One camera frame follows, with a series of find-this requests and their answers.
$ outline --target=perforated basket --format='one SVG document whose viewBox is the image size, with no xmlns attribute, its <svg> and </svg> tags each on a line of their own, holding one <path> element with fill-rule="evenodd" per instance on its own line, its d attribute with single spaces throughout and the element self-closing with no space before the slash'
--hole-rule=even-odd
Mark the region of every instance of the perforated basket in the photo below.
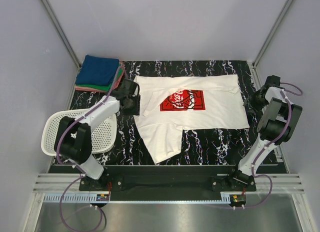
<svg viewBox="0 0 320 232">
<path fill-rule="evenodd" d="M 56 156 L 54 150 L 56 136 L 58 132 L 59 122 L 62 117 L 68 116 L 75 118 L 83 114 L 87 109 L 80 110 L 70 110 L 70 111 L 60 111 L 52 116 L 46 121 L 42 139 L 41 139 L 41 149 L 49 156 Z M 92 153 L 103 153 L 111 150 L 114 145 L 117 133 L 117 118 L 116 115 L 109 116 L 102 122 L 92 133 Z"/>
</svg>

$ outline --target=floor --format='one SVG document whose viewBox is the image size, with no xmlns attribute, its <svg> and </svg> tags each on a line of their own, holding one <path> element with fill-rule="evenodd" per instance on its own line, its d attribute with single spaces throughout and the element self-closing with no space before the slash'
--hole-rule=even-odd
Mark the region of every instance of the floor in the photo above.
<svg viewBox="0 0 320 232">
<path fill-rule="evenodd" d="M 248 204 L 261 200 L 247 195 Z M 72 228 L 89 231 L 99 222 L 98 212 L 84 204 L 63 204 L 63 216 Z M 233 211 L 227 205 L 109 204 L 103 211 L 107 226 L 101 232 L 302 232 L 290 195 L 272 194 L 254 209 Z M 35 232 L 67 232 L 59 217 L 58 203 L 44 203 Z"/>
<path fill-rule="evenodd" d="M 129 79 L 140 76 L 219 76 L 237 74 L 243 100 L 255 92 L 246 61 L 125 61 Z M 70 109 L 89 108 L 103 93 L 74 93 Z M 243 158 L 257 138 L 262 112 L 248 115 L 249 129 L 208 129 L 183 132 L 181 153 L 160 165 L 233 165 Z M 117 135 L 111 151 L 95 155 L 102 165 L 154 165 L 134 118 L 117 114 Z M 274 153 L 263 164 L 277 164 Z"/>
</svg>

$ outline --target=white wall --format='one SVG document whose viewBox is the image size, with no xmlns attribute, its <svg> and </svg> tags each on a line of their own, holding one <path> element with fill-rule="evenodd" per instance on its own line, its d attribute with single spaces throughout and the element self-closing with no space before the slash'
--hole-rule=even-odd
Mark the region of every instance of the white wall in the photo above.
<svg viewBox="0 0 320 232">
<path fill-rule="evenodd" d="M 296 0 L 258 65 L 263 80 L 278 75 L 304 90 L 290 99 L 303 107 L 291 140 L 289 167 L 299 173 L 320 230 L 320 0 Z"/>
<path fill-rule="evenodd" d="M 80 60 L 254 60 L 286 0 L 49 0 Z"/>
<path fill-rule="evenodd" d="M 20 231 L 47 118 L 65 109 L 76 67 L 39 0 L 0 0 L 0 231 Z"/>
</svg>

